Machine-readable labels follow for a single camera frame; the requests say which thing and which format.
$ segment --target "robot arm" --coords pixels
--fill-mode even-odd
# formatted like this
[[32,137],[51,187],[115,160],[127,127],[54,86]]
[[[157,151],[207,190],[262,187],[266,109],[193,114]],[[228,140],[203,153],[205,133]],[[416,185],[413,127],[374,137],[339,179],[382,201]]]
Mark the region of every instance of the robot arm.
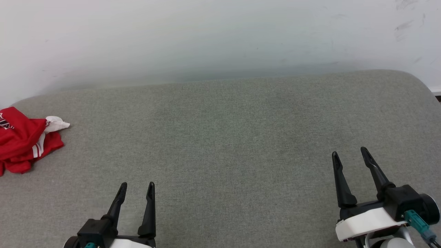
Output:
[[121,205],[126,197],[127,183],[122,183],[107,214],[101,219],[88,219],[78,231],[70,237],[64,248],[154,248],[156,247],[155,184],[150,182],[147,190],[147,205],[138,236],[118,235],[118,218]]
[[[438,223],[440,213],[435,201],[418,194],[411,186],[397,187],[389,181],[365,147],[361,153],[377,188],[377,200],[357,203],[343,175],[337,152],[333,152],[334,178],[340,219],[336,233],[340,241],[354,240],[358,248],[414,247],[407,226],[415,227],[429,246],[438,244],[429,225]],[[384,238],[372,246],[370,239]]]

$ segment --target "white cloth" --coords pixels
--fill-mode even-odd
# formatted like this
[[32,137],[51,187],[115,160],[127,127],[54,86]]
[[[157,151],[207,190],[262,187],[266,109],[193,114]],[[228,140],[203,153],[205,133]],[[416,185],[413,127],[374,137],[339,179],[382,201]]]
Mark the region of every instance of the white cloth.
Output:
[[34,158],[41,157],[41,155],[45,151],[44,143],[47,133],[68,128],[70,125],[71,125],[70,123],[64,122],[60,117],[57,116],[46,117],[46,128],[41,134],[40,138],[38,139],[37,144],[35,144],[32,147]]

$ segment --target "red cloth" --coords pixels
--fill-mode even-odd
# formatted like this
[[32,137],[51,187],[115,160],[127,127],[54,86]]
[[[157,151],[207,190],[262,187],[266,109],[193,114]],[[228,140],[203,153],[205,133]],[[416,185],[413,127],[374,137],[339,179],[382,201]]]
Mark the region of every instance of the red cloth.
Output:
[[28,119],[14,107],[0,110],[0,160],[32,149],[45,128],[46,119]]
[[[23,174],[32,163],[63,147],[59,133],[43,134],[46,123],[46,119],[28,119],[14,107],[0,110],[0,176],[4,169]],[[42,135],[43,143],[38,142]]]

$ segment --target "cable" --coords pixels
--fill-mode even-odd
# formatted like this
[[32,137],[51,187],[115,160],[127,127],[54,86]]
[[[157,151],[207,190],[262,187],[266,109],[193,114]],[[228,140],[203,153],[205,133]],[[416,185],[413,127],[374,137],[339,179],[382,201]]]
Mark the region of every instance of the cable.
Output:
[[436,241],[433,241],[432,244],[434,244],[437,248],[441,248],[441,245],[438,244]]
[[361,239],[360,238],[356,238],[355,239],[355,244],[357,244],[357,248],[363,248],[363,245],[361,243]]

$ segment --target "gray cushion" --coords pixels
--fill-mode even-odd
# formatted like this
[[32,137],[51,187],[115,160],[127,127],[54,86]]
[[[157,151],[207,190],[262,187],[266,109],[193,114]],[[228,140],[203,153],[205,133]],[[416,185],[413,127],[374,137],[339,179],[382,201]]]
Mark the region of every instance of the gray cushion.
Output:
[[1,247],[62,247],[124,181],[120,234],[136,234],[154,181],[158,247],[355,247],[335,235],[331,153],[359,202],[374,200],[361,146],[391,181],[441,202],[441,108],[399,71],[79,90],[14,106],[71,127],[32,171],[0,177]]

